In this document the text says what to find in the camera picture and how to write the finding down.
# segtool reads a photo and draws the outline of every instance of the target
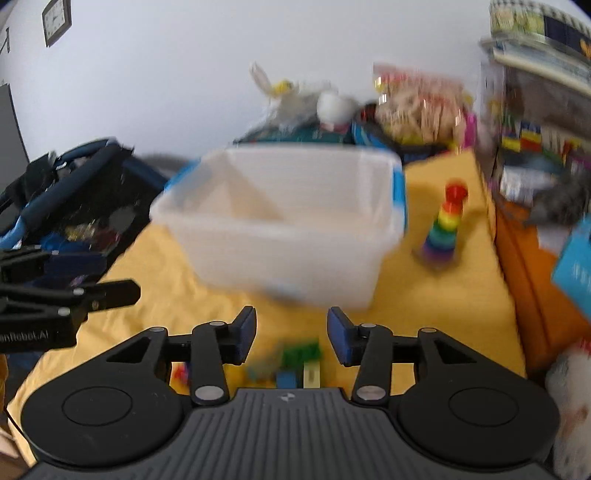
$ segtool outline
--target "white wall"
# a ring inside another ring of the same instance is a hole
[[[455,74],[474,90],[489,33],[488,0],[72,0],[71,29],[46,48],[47,1],[16,4],[0,56],[30,158],[104,135],[140,154],[225,145],[264,105],[252,61],[272,81],[327,79],[362,99],[374,61]]]

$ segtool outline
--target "green lego brick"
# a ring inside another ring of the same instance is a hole
[[[319,361],[322,358],[318,341],[286,345],[283,350],[281,368],[286,370],[303,368],[307,362]]]

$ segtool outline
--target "yellow lego brick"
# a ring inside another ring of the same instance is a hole
[[[320,362],[304,364],[304,388],[320,388]]]

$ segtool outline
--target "plastic container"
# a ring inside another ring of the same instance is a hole
[[[211,286],[366,308],[404,235],[404,176],[374,149],[240,145],[173,178],[150,216]]]

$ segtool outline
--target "yellow blanket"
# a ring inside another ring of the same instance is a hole
[[[488,198],[474,156],[445,155],[412,165],[406,174],[408,235],[385,259],[372,307],[346,313],[354,323],[387,325],[396,335],[415,336],[421,327],[436,327],[522,375],[524,361],[514,305],[492,244]],[[427,235],[444,199],[445,184],[458,178],[469,189],[458,236],[460,261],[453,270],[436,275],[417,263],[411,250]],[[269,351],[281,339],[317,336],[324,352],[323,385],[338,385],[348,392],[353,385],[356,369],[340,366],[330,349],[326,310],[207,287],[195,277],[183,252],[163,228],[149,226],[106,279],[121,278],[134,278],[141,286],[138,304],[91,314],[80,328],[75,348],[45,354],[9,405],[15,419],[20,418],[25,400],[36,388],[148,327],[165,326],[171,335],[189,333],[199,323],[231,321],[244,305],[254,306],[258,319],[249,358]],[[408,365],[397,365],[392,371],[393,393],[413,384]],[[245,384],[243,372],[243,367],[226,370],[231,388]],[[25,460],[32,465],[34,458],[26,441],[13,432]]]

